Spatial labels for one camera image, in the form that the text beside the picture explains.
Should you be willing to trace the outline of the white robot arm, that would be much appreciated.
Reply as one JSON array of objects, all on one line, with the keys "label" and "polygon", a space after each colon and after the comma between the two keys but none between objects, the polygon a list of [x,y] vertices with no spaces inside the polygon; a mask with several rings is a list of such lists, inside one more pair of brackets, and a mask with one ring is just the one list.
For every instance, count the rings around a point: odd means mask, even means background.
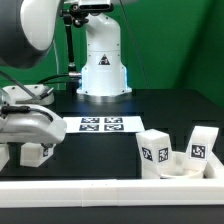
[{"label": "white robot arm", "polygon": [[[120,28],[105,13],[114,0],[0,0],[0,66],[29,69],[40,63],[53,43],[57,18],[70,6],[73,23],[87,31],[87,64],[80,95],[114,97],[129,90],[122,68]],[[18,104],[0,88],[0,143],[59,144],[67,124],[51,110]]]}]

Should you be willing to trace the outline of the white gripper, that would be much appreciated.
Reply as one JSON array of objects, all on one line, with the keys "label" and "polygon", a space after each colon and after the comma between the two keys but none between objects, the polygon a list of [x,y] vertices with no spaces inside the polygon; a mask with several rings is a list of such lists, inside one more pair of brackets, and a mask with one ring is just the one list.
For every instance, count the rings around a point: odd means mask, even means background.
[{"label": "white gripper", "polygon": [[39,105],[9,105],[0,108],[1,143],[59,144],[66,135],[66,122]]}]

